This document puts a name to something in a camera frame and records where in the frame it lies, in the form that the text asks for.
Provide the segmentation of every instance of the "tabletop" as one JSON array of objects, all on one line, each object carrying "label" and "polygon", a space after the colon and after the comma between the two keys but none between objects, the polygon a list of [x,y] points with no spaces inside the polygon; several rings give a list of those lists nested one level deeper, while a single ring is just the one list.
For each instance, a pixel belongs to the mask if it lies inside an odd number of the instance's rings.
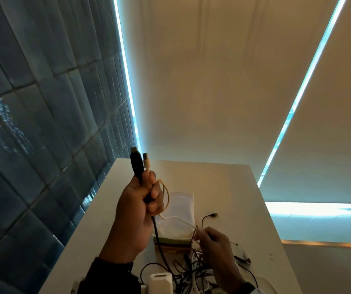
[{"label": "tabletop", "polygon": [[[151,168],[170,192],[193,193],[195,220],[238,243],[251,258],[250,270],[266,294],[302,294],[281,240],[248,165],[151,160]],[[133,176],[129,159],[117,159],[80,221],[40,294],[70,293],[99,255],[114,222],[116,205]],[[139,254],[132,272],[156,262],[153,242]],[[269,283],[275,289],[270,290]]]}]

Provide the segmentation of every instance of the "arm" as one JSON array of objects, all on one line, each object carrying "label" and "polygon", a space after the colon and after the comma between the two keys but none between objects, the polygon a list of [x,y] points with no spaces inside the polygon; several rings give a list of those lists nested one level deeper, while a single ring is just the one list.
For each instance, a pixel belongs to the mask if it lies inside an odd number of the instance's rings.
[{"label": "arm", "polygon": [[[155,172],[144,172],[141,185],[133,177],[125,187],[109,237],[80,283],[78,294],[110,292],[115,285],[123,285],[125,293],[140,293],[139,280],[131,273],[133,261],[148,245],[153,230],[151,216],[164,209],[163,192],[155,181]],[[145,204],[148,194],[154,201]]]},{"label": "arm", "polygon": [[245,281],[235,264],[228,237],[219,231],[207,227],[197,229],[195,240],[200,240],[203,260],[211,265],[218,286],[228,294],[262,293],[251,283]]}]

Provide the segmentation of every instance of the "bright light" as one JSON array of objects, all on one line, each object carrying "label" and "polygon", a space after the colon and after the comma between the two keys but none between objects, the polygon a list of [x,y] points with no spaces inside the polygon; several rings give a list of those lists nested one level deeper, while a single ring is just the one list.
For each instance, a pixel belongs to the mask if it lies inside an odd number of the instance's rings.
[{"label": "bright light", "polygon": [[266,202],[270,214],[333,217],[351,214],[351,203]]},{"label": "bright light", "polygon": [[290,124],[291,122],[291,119],[293,118],[294,116],[294,113],[298,107],[298,104],[303,96],[303,93],[305,92],[305,89],[310,81],[310,78],[311,78],[311,75],[313,74],[313,71],[314,69],[316,68],[316,65],[320,59],[320,56],[322,54],[322,51],[324,50],[324,47],[325,47],[325,44],[327,43],[328,39],[329,39],[329,36],[331,35],[332,33],[332,30],[333,30],[333,27],[335,26],[335,23],[337,21],[337,18],[339,17],[339,14],[340,12],[342,11],[343,9],[343,6],[344,6],[344,3],[345,3],[346,0],[339,0],[337,2],[337,5],[336,5],[336,8],[335,10],[333,11],[333,14],[331,16],[331,19],[328,23],[328,26],[326,27],[325,29],[325,33],[324,35],[322,36],[322,39],[320,41],[320,44],[319,44],[319,47],[317,48],[316,50],[316,53],[314,54],[314,57],[310,63],[310,66],[309,66],[309,69],[308,71],[306,72],[306,75],[305,75],[305,78],[303,79],[303,82],[302,84],[300,85],[300,89],[298,91],[298,94],[294,100],[294,103],[290,109],[290,112],[288,113],[288,116],[287,116],[287,119],[286,121],[284,122],[284,125],[283,125],[283,128],[276,140],[276,143],[275,143],[275,146],[273,147],[273,150],[268,158],[268,161],[264,167],[264,169],[262,170],[262,173],[261,173],[261,176],[259,178],[259,181],[257,182],[257,185],[258,187],[260,187],[267,171],[268,171],[268,168],[270,167],[270,164],[277,152],[277,149],[279,148],[279,145],[280,143],[282,142],[282,139],[284,137],[284,134],[286,133],[287,131],[287,128],[288,128],[288,125]]},{"label": "bright light", "polygon": [[140,146],[139,133],[138,133],[138,125],[136,124],[136,115],[135,115],[135,107],[133,105],[132,90],[130,88],[128,65],[127,65],[127,58],[125,56],[124,39],[123,39],[123,33],[121,31],[121,22],[120,22],[120,15],[119,15],[119,12],[118,12],[118,4],[117,4],[117,0],[113,0],[113,2],[114,2],[114,7],[116,9],[118,33],[119,33],[119,36],[120,36],[121,52],[123,54],[123,61],[124,61],[124,66],[125,66],[125,77],[127,78],[128,94],[129,94],[129,100],[130,100],[130,107],[131,107],[131,110],[132,110],[133,124],[134,124],[134,127],[135,127],[136,141],[138,143],[137,144],[138,150],[139,150],[139,152],[142,153],[141,146]]}]

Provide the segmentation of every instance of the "black sleeve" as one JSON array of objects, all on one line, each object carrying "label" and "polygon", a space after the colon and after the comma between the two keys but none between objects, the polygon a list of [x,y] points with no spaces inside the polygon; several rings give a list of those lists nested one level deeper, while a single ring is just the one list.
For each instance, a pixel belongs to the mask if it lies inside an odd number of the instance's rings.
[{"label": "black sleeve", "polygon": [[235,292],[235,294],[250,294],[256,289],[251,283],[243,283],[241,287]]},{"label": "black sleeve", "polygon": [[95,258],[77,294],[130,293],[140,294],[139,279],[131,273],[133,263],[112,264]]}]

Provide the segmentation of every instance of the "fingernail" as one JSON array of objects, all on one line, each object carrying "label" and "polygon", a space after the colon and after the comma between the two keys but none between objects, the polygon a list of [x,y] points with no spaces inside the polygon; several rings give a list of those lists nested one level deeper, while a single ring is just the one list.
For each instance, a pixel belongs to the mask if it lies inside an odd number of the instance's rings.
[{"label": "fingernail", "polygon": [[158,197],[158,191],[157,191],[157,190],[153,190],[153,191],[151,192],[151,197],[154,198],[154,199],[156,199],[156,198]]}]

